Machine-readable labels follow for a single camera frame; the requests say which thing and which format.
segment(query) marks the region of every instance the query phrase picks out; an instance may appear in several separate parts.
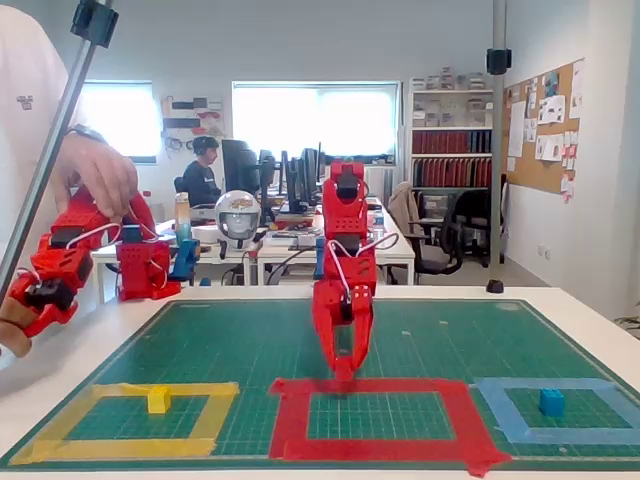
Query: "window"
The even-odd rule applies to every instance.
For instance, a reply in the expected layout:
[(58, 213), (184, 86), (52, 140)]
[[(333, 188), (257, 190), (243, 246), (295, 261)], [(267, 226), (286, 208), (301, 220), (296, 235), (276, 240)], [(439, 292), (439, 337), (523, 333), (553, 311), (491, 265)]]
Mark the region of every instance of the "window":
[(395, 157), (397, 83), (234, 82), (233, 134), (252, 149)]
[(82, 123), (134, 163), (156, 163), (161, 125), (148, 82), (86, 82)]

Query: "green cutting mat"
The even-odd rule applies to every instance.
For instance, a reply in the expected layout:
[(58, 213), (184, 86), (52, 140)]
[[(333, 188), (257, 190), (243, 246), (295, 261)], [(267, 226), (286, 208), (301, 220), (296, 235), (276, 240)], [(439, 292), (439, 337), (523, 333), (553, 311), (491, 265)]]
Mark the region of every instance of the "green cutting mat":
[[(636, 392), (525, 302), (377, 300), (371, 349), (359, 376), (449, 378), (470, 385), (483, 377), (600, 378), (617, 383), (619, 391), (639, 403)], [(279, 398), (267, 392), (278, 377), (330, 377), (312, 327), (309, 300), (175, 302), (152, 318), (0, 459), (0, 468), (304, 468), (309, 465), (283, 464), (267, 457), (279, 404)], [(240, 386), (217, 447), (208, 458), (9, 465), (11, 457), (87, 385), (191, 382), (237, 382)], [(629, 428), (595, 394), (564, 393), (567, 414), (558, 421), (538, 412), (537, 390), (511, 390), (509, 396), (530, 426)], [(500, 468), (640, 470), (640, 446), (510, 444), (480, 392), (472, 388), (472, 395), (497, 447), (514, 457), (512, 463)], [(205, 402), (205, 397), (182, 397), (174, 400), (169, 414), (157, 417), (146, 413), (144, 397), (103, 398), (67, 440), (185, 438)], [(437, 393), (355, 394), (315, 395), (308, 435), (447, 439), (454, 433)], [(441, 464), (352, 466), (464, 469), (463, 465)]]

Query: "wristwatch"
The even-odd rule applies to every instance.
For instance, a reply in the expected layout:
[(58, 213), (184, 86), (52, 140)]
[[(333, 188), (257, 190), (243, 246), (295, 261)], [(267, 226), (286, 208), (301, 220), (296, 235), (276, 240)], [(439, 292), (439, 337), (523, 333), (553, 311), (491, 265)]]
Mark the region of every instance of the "wristwatch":
[(77, 133), (78, 135), (82, 135), (83, 137), (90, 138), (97, 142), (107, 143), (107, 141), (105, 140), (105, 138), (102, 136), (101, 133), (96, 132), (92, 128), (89, 128), (86, 125), (82, 125), (80, 123), (74, 125), (73, 127), (70, 127), (69, 130), (67, 131), (67, 134), (69, 133)]

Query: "person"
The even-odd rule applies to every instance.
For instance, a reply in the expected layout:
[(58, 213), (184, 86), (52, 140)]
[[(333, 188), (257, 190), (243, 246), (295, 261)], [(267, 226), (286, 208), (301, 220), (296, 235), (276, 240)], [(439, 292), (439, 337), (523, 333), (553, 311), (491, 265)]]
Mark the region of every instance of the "person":
[(193, 151), (197, 155), (182, 175), (183, 192), (189, 194), (189, 205), (213, 205), (220, 198), (211, 165), (218, 158), (218, 141), (213, 137), (197, 137), (193, 140)]
[[(4, 256), (67, 82), (67, 71), (42, 27), (30, 16), (0, 5), (0, 256)], [(75, 123), (81, 123), (81, 108)], [(85, 185), (98, 209), (120, 222), (138, 189), (130, 159), (89, 136), (65, 136), (47, 190), (25, 243), (20, 266), (28, 267), (40, 237), (64, 211), (71, 188)], [(0, 344), (16, 356), (31, 341), (22, 328), (34, 315), (7, 298), (0, 307)]]

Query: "white shirt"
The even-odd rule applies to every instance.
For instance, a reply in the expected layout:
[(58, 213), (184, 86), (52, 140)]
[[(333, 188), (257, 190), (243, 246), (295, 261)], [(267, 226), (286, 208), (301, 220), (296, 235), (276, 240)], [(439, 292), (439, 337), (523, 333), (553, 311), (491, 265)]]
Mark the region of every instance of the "white shirt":
[[(0, 5), (0, 254), (4, 255), (67, 82), (67, 71), (42, 27)], [(40, 236), (57, 216), (47, 189), (21, 257), (31, 267)]]

